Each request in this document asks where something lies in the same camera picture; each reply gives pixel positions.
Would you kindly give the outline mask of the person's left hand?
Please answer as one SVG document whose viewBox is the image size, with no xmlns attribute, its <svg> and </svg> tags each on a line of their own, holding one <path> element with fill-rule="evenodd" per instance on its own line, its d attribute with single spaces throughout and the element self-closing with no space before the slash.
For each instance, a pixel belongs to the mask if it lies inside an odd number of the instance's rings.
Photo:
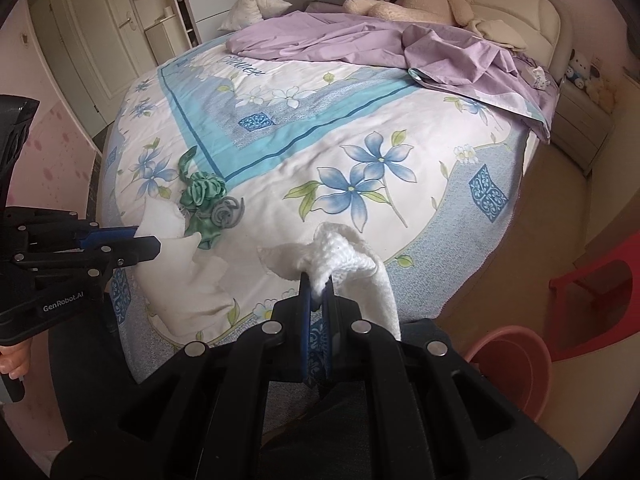
<svg viewBox="0 0 640 480">
<path fill-rule="evenodd" d="M 30 369 L 32 357 L 32 340 L 25 340 L 11 347 L 2 347 L 0 356 L 0 373 L 11 379 L 23 378 Z"/>
</svg>

